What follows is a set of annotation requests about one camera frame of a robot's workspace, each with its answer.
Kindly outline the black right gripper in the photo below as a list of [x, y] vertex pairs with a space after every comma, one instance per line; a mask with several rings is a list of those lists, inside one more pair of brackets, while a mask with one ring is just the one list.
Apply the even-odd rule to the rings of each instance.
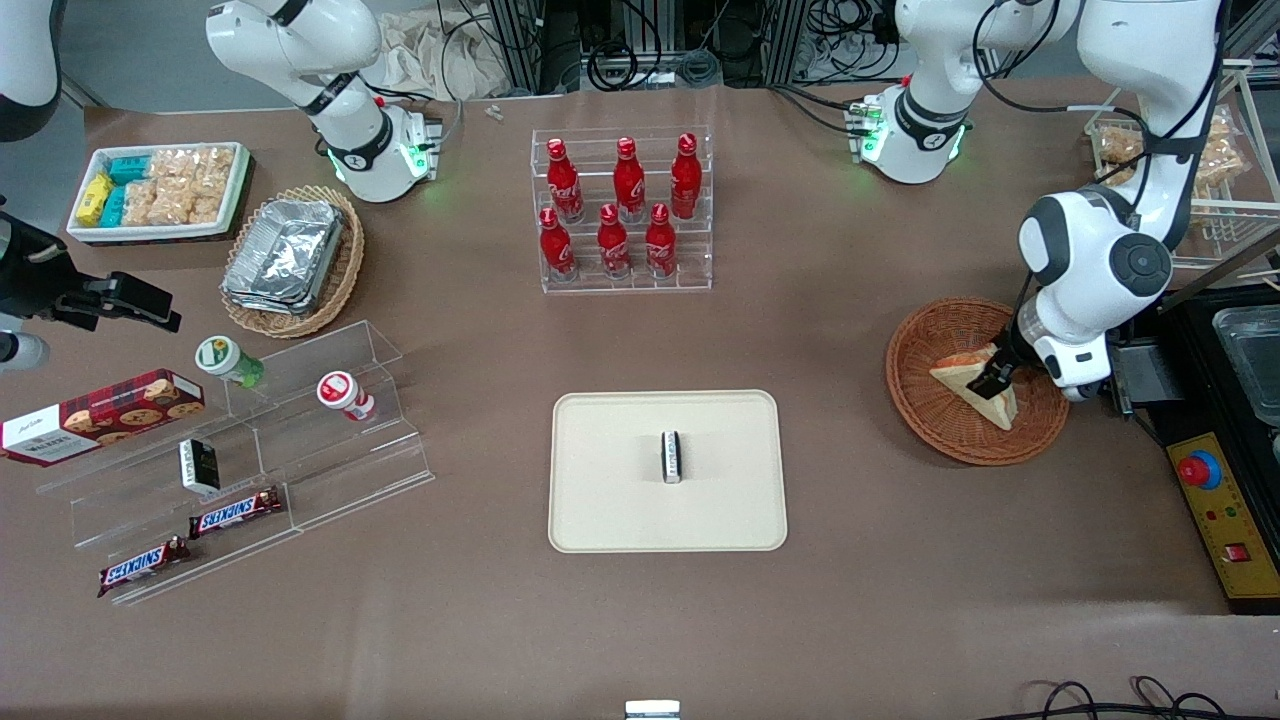
[[[173, 296], [165, 290], [131, 274], [110, 274], [99, 282], [99, 305], [74, 300], [90, 278], [77, 269], [58, 236], [5, 211], [1, 231], [4, 315], [61, 322], [87, 332], [95, 332], [101, 319], [140, 322], [169, 333], [180, 329], [183, 316], [177, 311], [164, 319], [141, 311], [170, 310]], [[68, 295], [74, 299], [64, 299]]]

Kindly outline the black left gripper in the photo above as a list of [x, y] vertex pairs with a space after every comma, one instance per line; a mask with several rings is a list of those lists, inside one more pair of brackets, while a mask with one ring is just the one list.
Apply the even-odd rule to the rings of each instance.
[[987, 364], [968, 383], [968, 389], [977, 397], [991, 400], [1000, 396], [1011, 387], [1012, 374], [1019, 369], [1044, 373], [1044, 364], [1024, 332], [1032, 324], [1030, 314], [1038, 295], [1038, 290], [1032, 290], [1018, 297], [1018, 305], [1000, 336], [1000, 364]]

